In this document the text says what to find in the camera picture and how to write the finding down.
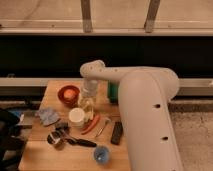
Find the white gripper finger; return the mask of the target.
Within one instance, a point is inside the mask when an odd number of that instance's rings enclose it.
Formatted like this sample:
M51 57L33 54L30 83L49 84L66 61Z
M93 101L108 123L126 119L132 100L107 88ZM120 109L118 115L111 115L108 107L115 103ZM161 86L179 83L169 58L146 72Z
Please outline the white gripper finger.
M86 105L86 98L80 97L79 99L79 107L83 108Z
M91 104L92 109L94 110L94 108L96 106L96 97L90 98L90 104Z

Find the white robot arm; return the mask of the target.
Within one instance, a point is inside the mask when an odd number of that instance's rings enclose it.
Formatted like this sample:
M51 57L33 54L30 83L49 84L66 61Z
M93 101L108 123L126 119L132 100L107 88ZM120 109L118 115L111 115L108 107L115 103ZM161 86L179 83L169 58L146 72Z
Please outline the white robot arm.
M93 97L97 82L118 87L118 105L131 171L183 171L168 102L179 91L179 78L169 68L107 67L103 61L80 67L82 93Z

